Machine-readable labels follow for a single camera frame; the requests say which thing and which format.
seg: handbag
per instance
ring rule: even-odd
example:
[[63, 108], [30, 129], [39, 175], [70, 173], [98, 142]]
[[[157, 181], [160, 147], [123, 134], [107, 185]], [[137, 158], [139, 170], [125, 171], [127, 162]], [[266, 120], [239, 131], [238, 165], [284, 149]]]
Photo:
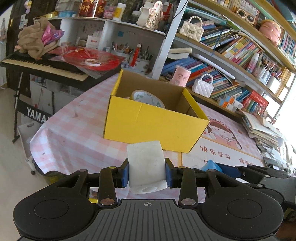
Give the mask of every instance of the handbag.
[[[210, 76], [211, 81], [209, 83], [203, 81], [203, 77]], [[193, 86], [192, 91], [196, 94], [200, 94], [204, 97], [209, 98], [213, 92], [214, 86], [212, 86], [213, 83], [213, 77], [210, 74], [203, 74], [200, 79], [196, 79]]]
[[[198, 18], [201, 22], [201, 26], [196, 25], [195, 23], [191, 23], [190, 21], [193, 18]], [[191, 39], [194, 39], [195, 41], [199, 42], [202, 38], [202, 34], [204, 32], [204, 29], [202, 28], [202, 19], [198, 16], [192, 16], [188, 19], [188, 21], [183, 22], [183, 26], [180, 29], [179, 33], [189, 37]]]

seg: pink plastic wrapper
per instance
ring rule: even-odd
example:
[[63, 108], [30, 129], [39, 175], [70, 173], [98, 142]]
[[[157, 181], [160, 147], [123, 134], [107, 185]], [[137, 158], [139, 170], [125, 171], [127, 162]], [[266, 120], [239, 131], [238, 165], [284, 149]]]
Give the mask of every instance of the pink plastic wrapper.
[[67, 62], [81, 71], [97, 78], [98, 71], [108, 71], [116, 68], [125, 59], [114, 54], [85, 47], [62, 45], [50, 51], [58, 56], [50, 60]]
[[61, 37], [63, 37], [64, 33], [65, 31], [62, 30], [50, 29], [50, 25], [48, 24], [41, 40], [44, 45], [48, 45], [54, 41], [59, 40]]

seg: keyboard piano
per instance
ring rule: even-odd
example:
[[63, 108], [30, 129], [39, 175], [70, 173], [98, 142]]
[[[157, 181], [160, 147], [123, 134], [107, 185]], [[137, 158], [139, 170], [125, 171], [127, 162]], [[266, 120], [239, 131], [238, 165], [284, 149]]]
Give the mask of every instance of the keyboard piano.
[[113, 70], [101, 71], [101, 76], [95, 79], [85, 74], [74, 65], [49, 60], [54, 56], [55, 55], [52, 54], [45, 54], [42, 56], [41, 60], [35, 60], [28, 54], [21, 54], [17, 51], [2, 60], [0, 66], [73, 86], [83, 91], [89, 90], [120, 71], [119, 65]]

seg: speaker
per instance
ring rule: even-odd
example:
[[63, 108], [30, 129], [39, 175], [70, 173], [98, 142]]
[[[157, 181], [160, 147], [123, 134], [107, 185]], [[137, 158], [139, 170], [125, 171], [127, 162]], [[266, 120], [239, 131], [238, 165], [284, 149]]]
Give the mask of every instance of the speaker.
[[249, 22], [251, 24], [255, 23], [255, 17], [242, 8], [237, 9], [237, 15], [240, 16], [241, 18], [245, 19], [247, 22]]

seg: yellow box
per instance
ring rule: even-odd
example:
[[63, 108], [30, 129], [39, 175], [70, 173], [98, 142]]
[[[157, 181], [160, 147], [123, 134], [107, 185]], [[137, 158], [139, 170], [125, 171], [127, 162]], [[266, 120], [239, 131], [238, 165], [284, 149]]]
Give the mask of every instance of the yellow box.
[[[135, 90], [155, 95], [165, 109], [126, 99]], [[208, 123], [186, 88], [121, 70], [111, 92], [104, 138], [125, 143], [159, 140], [164, 150], [188, 153]]]

